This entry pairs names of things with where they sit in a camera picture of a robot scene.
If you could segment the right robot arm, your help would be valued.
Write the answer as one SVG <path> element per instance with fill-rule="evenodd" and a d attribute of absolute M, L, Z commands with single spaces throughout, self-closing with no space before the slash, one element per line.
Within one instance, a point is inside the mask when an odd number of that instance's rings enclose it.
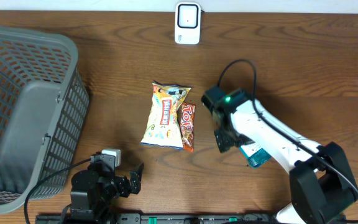
<path fill-rule="evenodd" d="M 244 90 L 218 86 L 201 98 L 219 128 L 221 152 L 259 146 L 288 173 L 291 202 L 275 215 L 279 223 L 342 223 L 343 211 L 358 201 L 358 188 L 344 150 L 305 138 L 272 116 Z"/>

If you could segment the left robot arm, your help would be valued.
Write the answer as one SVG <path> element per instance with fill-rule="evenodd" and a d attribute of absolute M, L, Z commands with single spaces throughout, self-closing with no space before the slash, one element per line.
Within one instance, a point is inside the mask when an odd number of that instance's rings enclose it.
<path fill-rule="evenodd" d="M 141 190 L 144 164 L 130 171 L 130 177 L 115 174 L 115 163 L 92 161 L 86 170 L 71 179 L 71 204 L 60 216 L 60 223 L 116 223 L 117 215 L 111 211 L 111 202 L 127 198 Z"/>

